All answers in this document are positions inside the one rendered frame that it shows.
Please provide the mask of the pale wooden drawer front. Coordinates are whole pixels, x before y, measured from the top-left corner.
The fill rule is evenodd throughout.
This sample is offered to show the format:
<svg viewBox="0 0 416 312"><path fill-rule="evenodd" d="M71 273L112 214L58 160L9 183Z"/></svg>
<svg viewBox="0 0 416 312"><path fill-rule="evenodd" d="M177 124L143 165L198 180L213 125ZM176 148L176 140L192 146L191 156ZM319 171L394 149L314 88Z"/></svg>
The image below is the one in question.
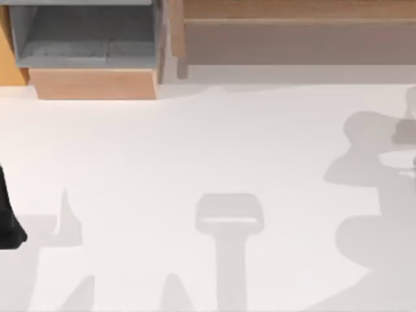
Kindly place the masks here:
<svg viewBox="0 0 416 312"><path fill-rule="evenodd" d="M145 69L31 68L40 99L156 99L159 71Z"/></svg>

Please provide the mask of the wooden open shelf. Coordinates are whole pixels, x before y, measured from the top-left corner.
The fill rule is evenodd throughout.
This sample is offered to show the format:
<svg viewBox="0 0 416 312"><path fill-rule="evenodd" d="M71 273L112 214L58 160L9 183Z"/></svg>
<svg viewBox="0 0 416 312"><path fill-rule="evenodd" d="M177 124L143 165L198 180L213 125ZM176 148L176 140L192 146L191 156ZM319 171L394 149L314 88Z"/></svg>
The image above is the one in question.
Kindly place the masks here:
<svg viewBox="0 0 416 312"><path fill-rule="evenodd" d="M416 0L167 0L177 74L191 65L416 64Z"/></svg>

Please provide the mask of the pulled-out drawer grey inside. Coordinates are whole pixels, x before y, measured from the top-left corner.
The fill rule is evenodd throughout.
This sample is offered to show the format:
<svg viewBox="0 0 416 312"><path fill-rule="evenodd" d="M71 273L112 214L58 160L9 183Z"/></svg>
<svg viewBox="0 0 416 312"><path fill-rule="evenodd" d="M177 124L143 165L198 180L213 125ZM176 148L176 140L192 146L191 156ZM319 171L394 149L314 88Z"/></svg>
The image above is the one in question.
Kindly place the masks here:
<svg viewBox="0 0 416 312"><path fill-rule="evenodd" d="M154 69L163 0L0 0L20 68Z"/></svg>

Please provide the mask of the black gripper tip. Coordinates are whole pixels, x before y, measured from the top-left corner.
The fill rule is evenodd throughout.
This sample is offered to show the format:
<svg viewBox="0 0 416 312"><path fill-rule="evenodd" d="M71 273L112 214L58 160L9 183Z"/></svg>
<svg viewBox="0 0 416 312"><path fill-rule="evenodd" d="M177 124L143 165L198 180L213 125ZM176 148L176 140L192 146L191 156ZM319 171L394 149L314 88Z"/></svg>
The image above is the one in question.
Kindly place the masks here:
<svg viewBox="0 0 416 312"><path fill-rule="evenodd" d="M0 166L0 250L18 249L27 238L26 231L13 212L3 167Z"/></svg>

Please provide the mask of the wooden cupboard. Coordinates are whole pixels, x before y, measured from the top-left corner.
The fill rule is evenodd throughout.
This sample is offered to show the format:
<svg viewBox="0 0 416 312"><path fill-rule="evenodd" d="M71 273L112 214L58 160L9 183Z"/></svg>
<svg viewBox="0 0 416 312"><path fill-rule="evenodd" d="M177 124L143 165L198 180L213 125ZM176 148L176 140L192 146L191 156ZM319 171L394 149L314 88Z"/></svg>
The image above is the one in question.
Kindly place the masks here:
<svg viewBox="0 0 416 312"><path fill-rule="evenodd" d="M16 66L8 7L0 5L0 86L26 86L28 82L28 69Z"/></svg>

